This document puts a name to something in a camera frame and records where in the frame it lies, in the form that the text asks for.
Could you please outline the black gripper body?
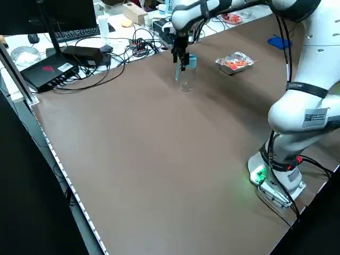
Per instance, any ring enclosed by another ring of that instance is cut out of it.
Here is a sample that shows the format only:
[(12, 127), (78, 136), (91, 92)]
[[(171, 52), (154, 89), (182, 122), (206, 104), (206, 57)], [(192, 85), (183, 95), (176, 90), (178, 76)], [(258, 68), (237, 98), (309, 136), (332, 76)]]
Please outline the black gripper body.
[(176, 37), (173, 41), (172, 54), (185, 55), (188, 47), (188, 37)]

